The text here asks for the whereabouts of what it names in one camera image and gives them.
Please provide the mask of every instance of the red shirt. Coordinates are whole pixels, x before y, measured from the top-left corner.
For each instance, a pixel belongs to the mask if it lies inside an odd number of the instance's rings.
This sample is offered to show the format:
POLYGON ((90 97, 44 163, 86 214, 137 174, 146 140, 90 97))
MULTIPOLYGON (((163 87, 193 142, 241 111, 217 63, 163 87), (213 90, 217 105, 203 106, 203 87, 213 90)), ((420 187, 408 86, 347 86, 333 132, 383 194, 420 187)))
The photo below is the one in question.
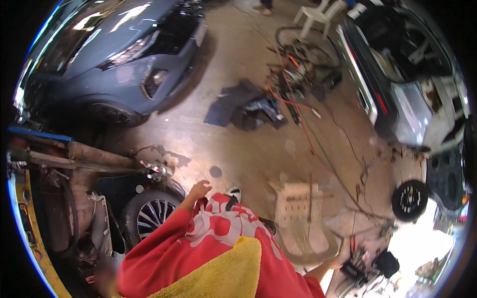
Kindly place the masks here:
POLYGON ((325 297, 318 280, 295 272, 258 216, 215 194, 205 205, 197 202, 191 213, 177 209, 124 258, 118 279, 119 293, 145 298, 230 250, 240 236, 261 243, 257 297, 325 297))

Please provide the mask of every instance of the person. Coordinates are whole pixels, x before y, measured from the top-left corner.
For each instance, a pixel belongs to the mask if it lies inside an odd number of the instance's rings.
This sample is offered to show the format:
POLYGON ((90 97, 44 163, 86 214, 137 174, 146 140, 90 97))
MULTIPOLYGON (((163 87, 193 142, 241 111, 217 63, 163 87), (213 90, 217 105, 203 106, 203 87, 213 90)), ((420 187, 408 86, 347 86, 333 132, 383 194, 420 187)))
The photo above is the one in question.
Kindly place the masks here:
POLYGON ((207 200, 208 184, 195 184, 125 256, 116 297, 325 297, 320 281, 328 269, 340 267, 334 260, 305 276, 295 272, 273 240, 271 221, 266 227, 240 204, 241 190, 207 200))
POLYGON ((255 10, 261 10, 264 16, 271 16, 272 0, 260 0, 260 3, 257 3, 253 6, 255 10))

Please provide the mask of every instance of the black wheel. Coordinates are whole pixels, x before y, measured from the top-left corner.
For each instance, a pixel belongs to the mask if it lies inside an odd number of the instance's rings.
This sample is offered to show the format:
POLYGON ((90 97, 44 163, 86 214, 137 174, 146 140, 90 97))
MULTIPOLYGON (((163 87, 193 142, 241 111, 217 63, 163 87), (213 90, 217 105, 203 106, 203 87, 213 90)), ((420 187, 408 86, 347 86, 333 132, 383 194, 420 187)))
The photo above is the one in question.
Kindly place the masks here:
POLYGON ((89 103, 87 110, 88 113, 93 115, 96 119, 108 124, 136 127, 144 122, 140 114, 112 103, 89 103))
POLYGON ((124 231, 130 247, 160 227, 179 204, 172 194, 158 190, 146 190, 135 196, 123 210, 124 231))
POLYGON ((393 193, 393 212, 397 219, 410 222, 425 211, 428 199, 427 186, 418 180, 404 182, 393 193))

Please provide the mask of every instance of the white plastic chair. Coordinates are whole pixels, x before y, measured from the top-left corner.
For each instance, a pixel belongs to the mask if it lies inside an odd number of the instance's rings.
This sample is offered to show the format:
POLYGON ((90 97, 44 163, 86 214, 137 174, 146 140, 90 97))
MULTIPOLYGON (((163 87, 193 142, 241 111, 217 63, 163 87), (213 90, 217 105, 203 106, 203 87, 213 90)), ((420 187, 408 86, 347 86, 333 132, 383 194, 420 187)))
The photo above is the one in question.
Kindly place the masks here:
POLYGON ((325 25, 325 28, 323 30, 323 39, 326 39, 326 37, 328 36, 328 30, 330 29, 331 19, 337 13, 345 9, 347 6, 345 1, 336 0, 335 2, 333 2, 333 4, 330 7, 328 7, 326 11, 324 11, 326 6, 328 5, 328 2, 329 0, 323 0, 317 8, 305 7, 305 6, 302 6, 300 8, 300 11, 298 12, 297 16, 293 20, 293 24, 298 23, 298 21, 300 20, 303 14, 307 16, 303 29, 301 30, 301 33, 300 33, 301 38, 305 38, 308 35, 308 33, 310 33, 310 29, 311 29, 311 26, 313 25, 313 22, 317 21, 325 25))

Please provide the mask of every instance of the yellow metal frame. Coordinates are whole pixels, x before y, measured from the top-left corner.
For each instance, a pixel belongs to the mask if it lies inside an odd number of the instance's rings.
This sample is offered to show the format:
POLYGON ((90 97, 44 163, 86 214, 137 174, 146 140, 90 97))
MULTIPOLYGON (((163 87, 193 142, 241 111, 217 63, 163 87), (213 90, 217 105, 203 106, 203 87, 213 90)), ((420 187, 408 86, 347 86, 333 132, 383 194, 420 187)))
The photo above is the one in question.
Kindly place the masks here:
POLYGON ((16 183, 15 189, 19 208, 27 211, 31 228, 33 230, 33 237, 35 238, 36 243, 35 245, 30 246, 31 252, 35 256, 41 271, 45 275, 46 280, 50 284, 55 294, 60 298, 71 298, 70 293, 65 288, 64 284, 56 273, 56 270, 50 261, 50 257, 46 253, 45 246, 41 238, 40 229, 38 228, 38 222, 36 220, 35 209, 33 208, 29 170, 25 170, 25 183, 16 183), (25 192, 28 192, 28 200, 25 200, 24 198, 25 192))

